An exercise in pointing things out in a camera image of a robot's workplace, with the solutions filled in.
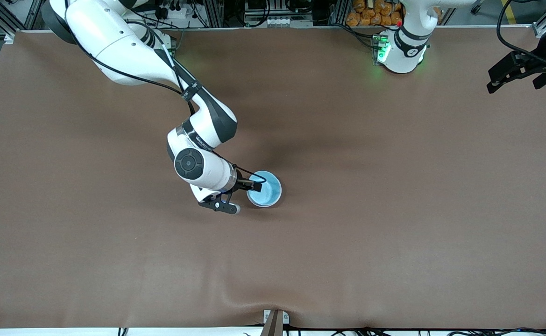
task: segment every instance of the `brown table cover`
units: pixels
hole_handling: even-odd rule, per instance
[[[505,29],[533,47],[525,28]],[[546,328],[546,88],[489,95],[508,49],[437,29],[416,70],[330,29],[189,32],[179,60],[234,110],[218,148],[283,183],[196,205],[176,94],[111,83],[53,34],[0,55],[0,327]]]

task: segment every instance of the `electrical cable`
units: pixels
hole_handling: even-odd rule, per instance
[[[181,36],[179,37],[179,40],[177,40],[177,43],[175,44],[175,51],[181,48],[181,41],[184,39],[184,33],[185,33],[185,30],[181,30]]]
[[[167,55],[168,60],[169,60],[169,62],[170,62],[170,67],[171,67],[171,69],[173,70],[173,72],[174,72],[174,74],[175,74],[175,77],[176,77],[176,79],[177,79],[177,84],[178,84],[179,88],[181,89],[181,91],[185,91],[183,85],[181,85],[181,79],[179,78],[179,73],[177,72],[177,66],[175,66],[173,60],[171,59],[171,55],[169,54],[169,51],[166,49],[163,40],[160,38],[160,36],[159,36],[158,34],[156,34],[156,33],[154,32],[154,30],[152,30],[152,28],[148,27],[147,25],[143,25],[143,26],[146,27],[146,29],[149,29],[149,31],[151,32],[151,34],[153,34],[153,36],[155,36],[155,38],[156,38],[157,40],[159,40],[159,42],[160,42],[160,44],[161,44],[163,50],[165,51],[165,53],[166,53],[166,55]],[[188,102],[188,106],[190,107],[190,117],[191,117],[191,116],[195,113],[195,112],[194,112],[194,106],[192,106],[192,103],[191,103],[191,102]],[[230,162],[228,159],[225,159],[224,157],[222,157],[221,155],[219,155],[219,153],[217,153],[217,152],[215,152],[215,151],[212,151],[212,152],[215,153],[216,156],[220,157],[221,159],[223,159],[223,160],[225,160],[226,162],[228,162],[229,164],[231,164],[233,168],[236,168],[236,169],[241,170],[241,171],[243,171],[243,172],[246,172],[246,173],[248,173],[248,174],[257,176],[258,178],[262,178],[262,182],[260,182],[260,183],[265,183],[265,182],[267,181],[266,178],[264,178],[264,177],[262,177],[262,176],[260,176],[260,175],[258,175],[258,174],[252,173],[252,172],[250,172],[249,170],[245,170],[244,168],[241,168],[241,167],[237,166],[237,164],[234,164],[234,163]],[[228,198],[227,198],[227,203],[229,203],[229,200],[232,198],[232,194],[233,194],[233,192],[229,193],[229,196],[228,196]]]
[[[546,335],[546,330],[541,329],[532,329],[532,328],[516,328],[511,330],[504,330],[502,332],[494,332],[492,330],[480,330],[480,333],[477,333],[476,330],[471,330],[470,332],[463,332],[460,330],[452,331],[447,336],[455,336],[455,335],[463,335],[463,336],[503,336],[506,334],[510,334],[512,332],[533,332],[535,334],[543,334]]]
[[[196,17],[198,17],[198,21],[200,21],[200,23],[202,23],[202,26],[204,26],[204,28],[209,28],[209,26],[205,23],[204,19],[202,19],[202,15],[200,15],[200,13],[198,13],[198,7],[196,6],[196,1],[195,0],[189,0],[189,4],[192,7],[192,10],[194,11],[194,14],[196,15]]]
[[[335,26],[335,27],[340,27],[342,28],[343,30],[345,30],[346,32],[352,34],[354,37],[356,37],[356,39],[358,40],[358,42],[360,42],[362,45],[364,45],[365,47],[367,48],[370,48],[370,49],[377,49],[377,47],[371,45],[371,44],[368,44],[366,43],[365,41],[363,41],[360,37],[363,37],[363,38],[368,38],[368,39],[371,39],[373,38],[373,35],[367,35],[367,34],[363,34],[363,33],[360,33],[360,32],[356,32],[355,30],[353,30],[352,28],[346,26],[346,25],[342,25],[341,23],[331,23],[330,26]]]
[[[503,8],[501,9],[501,12],[499,13],[499,18],[497,19],[497,39],[499,39],[499,42],[501,42],[506,47],[518,51],[519,53],[523,53],[524,55],[527,55],[543,64],[546,64],[546,59],[539,57],[537,55],[534,55],[530,51],[527,51],[525,49],[522,49],[521,47],[517,47],[508,41],[506,41],[503,36],[501,36],[501,21],[503,20],[503,16],[505,15],[505,11],[510,6],[513,0],[506,0],[505,4],[503,4]]]
[[[290,6],[290,0],[285,0],[285,6],[287,7],[287,9],[289,9],[290,11],[292,11],[294,13],[297,13],[297,14],[305,14],[305,13],[311,12],[312,11],[312,4],[313,4],[313,2],[311,2],[309,7],[297,8],[297,7]]]
[[[262,1],[264,2],[264,6],[262,7],[262,18],[260,19],[260,21],[258,21],[258,23],[256,25],[251,25],[249,23],[246,23],[244,21],[244,19],[242,19],[240,17],[241,13],[244,13],[244,14],[246,13],[246,9],[241,7],[241,9],[238,11],[237,10],[237,7],[238,7],[237,5],[240,2],[242,2],[242,0],[236,0],[234,9],[235,9],[235,12],[236,12],[237,21],[239,21],[239,23],[242,26],[246,27],[246,28],[255,28],[255,27],[258,27],[258,26],[262,25],[263,23],[265,23],[267,21],[267,19],[269,18],[269,15],[271,13],[271,4],[270,4],[269,0],[262,0]]]
[[[146,79],[146,78],[141,78],[141,77],[138,77],[138,76],[134,76],[134,75],[132,75],[132,74],[128,74],[128,73],[126,73],[126,72],[117,70],[117,69],[115,69],[115,68],[113,68],[113,67],[111,67],[111,66],[109,66],[109,65],[107,65],[107,64],[104,64],[104,62],[102,62],[102,61],[96,59],[94,56],[92,56],[91,53],[89,53],[86,49],[84,49],[84,47],[82,47],[82,45],[80,44],[80,41],[78,41],[78,39],[76,38],[76,36],[75,36],[73,33],[71,34],[71,36],[72,36],[72,38],[74,39],[74,41],[76,42],[76,44],[80,47],[80,49],[81,49],[81,50],[82,50],[90,59],[92,59],[94,62],[96,62],[96,63],[98,63],[98,64],[104,66],[105,68],[107,68],[107,69],[109,69],[109,70],[111,70],[111,71],[113,71],[113,72],[115,72],[115,73],[117,73],[117,74],[120,74],[120,75],[122,75],[122,76],[126,76],[126,77],[129,77],[129,78],[131,78],[131,79],[136,79],[136,80],[138,80],[138,81],[142,81],[142,82],[145,82],[145,83],[149,83],[149,84],[157,85],[157,86],[160,86],[160,87],[164,87],[164,88],[166,88],[166,89],[168,89],[168,90],[171,90],[171,91],[173,91],[173,92],[175,92],[175,93],[181,95],[181,91],[175,89],[174,87],[171,87],[171,86],[169,86],[169,85],[165,85],[165,84],[162,84],[162,83],[159,83],[159,82],[151,81],[150,79]],[[157,36],[156,34],[155,34],[155,36],[157,37],[157,39],[158,39],[159,41],[162,42],[162,40],[161,40],[161,38],[160,38],[159,36]],[[192,106],[192,103],[191,103],[191,102],[188,102],[188,107],[189,107],[189,109],[190,109],[190,115],[193,115],[193,114],[194,114],[194,106]]]
[[[153,18],[151,18],[151,17],[147,17],[147,16],[145,16],[145,15],[142,15],[141,13],[138,13],[138,12],[132,10],[132,9],[130,9],[130,11],[132,11],[134,14],[136,14],[136,15],[138,15],[138,16],[140,16],[140,17],[146,19],[146,20],[150,20],[150,21],[152,21],[152,22],[158,22],[158,23],[160,23],[160,24],[162,24],[162,25],[168,25],[168,26],[171,27],[171,28],[176,28],[176,29],[181,30],[181,28],[179,28],[179,27],[177,27],[177,26],[175,26],[175,25],[172,25],[171,23],[160,22],[160,21],[158,21],[158,20],[156,20],[156,19],[153,19]]]
[[[154,36],[159,40],[159,42],[161,42],[161,45],[164,47],[164,42],[162,41],[162,39],[160,38],[160,36],[158,36],[158,34],[156,34],[152,28],[150,28],[148,25],[145,25],[145,24],[142,24],[142,23],[139,23],[139,25],[143,25],[145,26],[147,29],[149,29],[151,31],[151,34],[154,34]],[[181,95],[181,91],[175,89],[174,87],[171,87],[171,86],[168,86],[168,85],[165,85],[165,84],[162,84],[162,83],[159,83],[159,82],[155,82],[155,81],[151,81],[150,79],[146,79],[146,78],[141,78],[141,77],[138,77],[138,76],[134,76],[132,74],[128,74],[128,73],[125,73],[123,71],[120,71],[120,70],[117,70],[107,64],[104,64],[104,62],[96,59],[94,56],[92,56],[91,53],[89,53],[81,44],[80,44],[80,41],[78,41],[78,39],[76,38],[76,35],[71,34],[72,38],[74,39],[74,42],[76,42],[76,44],[78,45],[78,47],[80,47],[81,51],[83,51],[83,53],[85,53],[85,55],[87,55],[90,59],[92,59],[94,62],[104,66],[105,68],[117,73],[117,74],[120,74],[122,76],[126,76],[126,77],[129,77],[129,78],[132,78],[132,79],[136,79],[138,81],[142,81],[142,82],[145,82],[145,83],[149,83],[149,84],[153,84],[153,85],[157,85],[157,86],[160,86],[160,87],[164,87],[168,90],[171,90],[179,95]],[[173,66],[173,70],[175,72],[175,75],[177,76],[177,83],[179,83],[179,88],[183,90],[182,86],[181,86],[181,81],[179,80],[179,75],[177,74],[177,70],[175,69],[175,66]],[[188,107],[190,108],[190,116],[194,114],[194,106],[192,106],[192,103],[191,102],[188,102]],[[224,157],[222,157],[221,155],[219,155],[219,153],[215,152],[215,151],[212,151],[212,153],[214,153],[216,156],[220,157],[221,159],[225,160],[226,162],[229,162],[229,164],[232,165],[233,168],[236,168],[238,170],[241,170],[243,172],[246,172],[247,174],[251,174],[251,175],[254,175],[258,178],[261,178],[262,179],[262,182],[258,182],[256,181],[256,183],[265,183],[267,181],[266,178],[256,174],[256,173],[253,173],[253,172],[250,172],[249,170],[245,170],[244,168],[241,168],[240,166],[237,166],[237,164],[234,164],[232,162],[230,162],[228,159],[225,159]],[[119,336],[125,336],[128,332],[128,328],[123,328],[123,334],[119,335]]]

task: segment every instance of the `blue cup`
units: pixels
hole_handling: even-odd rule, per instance
[[[258,170],[254,175],[250,176],[250,179],[255,182],[262,181],[262,178],[256,176],[260,175],[267,179],[262,183],[262,189],[260,192],[256,190],[248,190],[248,199],[252,204],[260,206],[260,208],[267,208],[281,198],[281,182],[275,175],[267,172],[266,170]]]

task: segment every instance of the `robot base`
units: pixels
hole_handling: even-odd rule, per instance
[[[376,63],[382,64],[387,70],[395,72],[396,74],[407,74],[416,68],[424,57],[424,52],[426,51],[426,45],[422,50],[410,49],[405,53],[399,49],[397,42],[395,41],[394,30],[385,30],[381,32],[381,36],[387,37],[387,42],[385,46],[380,51],[376,53]]]

